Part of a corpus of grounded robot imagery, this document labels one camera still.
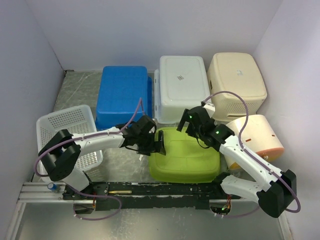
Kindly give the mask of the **green plastic tub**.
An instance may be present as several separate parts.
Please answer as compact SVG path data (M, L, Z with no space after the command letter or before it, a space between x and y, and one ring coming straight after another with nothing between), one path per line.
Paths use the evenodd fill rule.
M162 127L166 155L148 157L150 175L159 182L197 184L210 183L220 173L221 158L213 148L175 127Z

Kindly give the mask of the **white plastic tub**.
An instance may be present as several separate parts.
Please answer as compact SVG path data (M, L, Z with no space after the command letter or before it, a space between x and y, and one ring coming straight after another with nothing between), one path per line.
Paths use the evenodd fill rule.
M164 55L154 71L154 117L160 124L175 124L185 109L210 95L204 60L200 56Z

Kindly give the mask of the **blue plastic tub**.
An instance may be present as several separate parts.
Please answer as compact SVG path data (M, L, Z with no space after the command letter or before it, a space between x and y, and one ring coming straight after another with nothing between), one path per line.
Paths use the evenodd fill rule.
M128 122L142 99L146 115L152 116L152 79L144 66L105 66L102 71L95 125L106 130Z

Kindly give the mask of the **beige perforated basket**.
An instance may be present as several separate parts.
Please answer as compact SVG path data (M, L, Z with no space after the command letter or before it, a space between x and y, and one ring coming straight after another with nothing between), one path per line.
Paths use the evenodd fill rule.
M207 80L211 94L222 92L211 98L215 106L213 118L217 121L231 122L246 115L243 103L227 91L244 100L250 115L255 115L267 98L261 72L247 53L216 53L207 70Z

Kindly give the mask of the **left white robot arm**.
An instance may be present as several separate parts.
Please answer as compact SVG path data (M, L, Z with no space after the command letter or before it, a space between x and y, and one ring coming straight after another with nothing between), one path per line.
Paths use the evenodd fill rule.
M83 134L71 134L63 129L41 149L38 160L53 182L64 182L75 189L81 199L89 199L94 192L90 178L76 168L77 160L103 149L126 148L150 156L166 155L163 131L157 131L155 121L143 115L137 121L118 124L112 128Z

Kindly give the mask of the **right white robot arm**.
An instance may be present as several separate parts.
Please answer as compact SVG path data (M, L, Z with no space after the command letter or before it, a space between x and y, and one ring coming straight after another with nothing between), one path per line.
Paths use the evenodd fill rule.
M201 140L226 157L231 157L254 180L221 173L212 193L218 199L235 195L258 204L270 217L278 218L284 211L298 213L301 203L297 196L297 177L291 170L282 171L245 146L225 124L215 124L206 105L185 109L177 130L188 123L186 134Z

